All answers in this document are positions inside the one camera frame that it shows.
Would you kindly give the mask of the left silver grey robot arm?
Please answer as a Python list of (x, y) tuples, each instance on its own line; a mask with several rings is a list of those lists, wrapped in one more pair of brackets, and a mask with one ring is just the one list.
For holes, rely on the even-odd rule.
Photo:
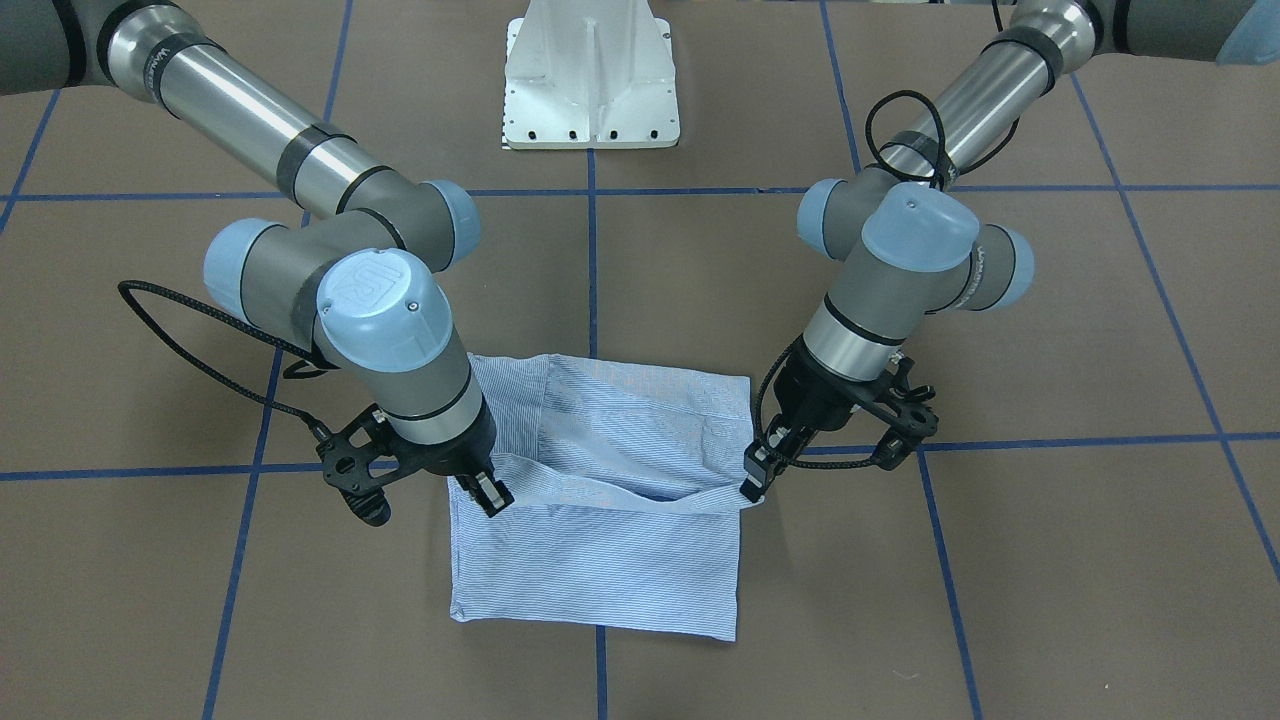
[(1265, 65), (1277, 59), (1277, 4), (1020, 1), (940, 99), (920, 96), (923, 117), (868, 143), (873, 159), (858, 177), (813, 184), (797, 233), (842, 270), (762, 382), (778, 414), (764, 423), (762, 401), (751, 404), (740, 488), (749, 502), (858, 410), (886, 427), (859, 468), (892, 470), (936, 433), (934, 392), (910, 382), (906, 340), (925, 316), (1015, 302), (1036, 274), (1027, 240), (982, 223), (950, 188), (992, 158), (1064, 76), (1111, 53)]

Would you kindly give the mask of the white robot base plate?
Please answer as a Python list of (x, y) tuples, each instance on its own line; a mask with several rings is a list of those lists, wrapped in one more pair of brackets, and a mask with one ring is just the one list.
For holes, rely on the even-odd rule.
[(506, 27), (502, 143), (669, 149), (681, 138), (669, 22), (646, 1), (532, 1)]

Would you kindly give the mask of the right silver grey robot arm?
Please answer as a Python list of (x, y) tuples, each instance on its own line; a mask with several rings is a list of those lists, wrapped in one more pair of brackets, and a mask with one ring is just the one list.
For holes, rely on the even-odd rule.
[(413, 183), (344, 131), (237, 61), (172, 1), (5, 1), (3, 94), (108, 86), (161, 108), (307, 211), (220, 231), (204, 259), (210, 302), (175, 301), (300, 360), (343, 370), (372, 397), (340, 430), (252, 393), (315, 437), (325, 482), (371, 527), (385, 487), (429, 471), (488, 515), (512, 505), (497, 425), (435, 274), (472, 252), (477, 209), (454, 183)]

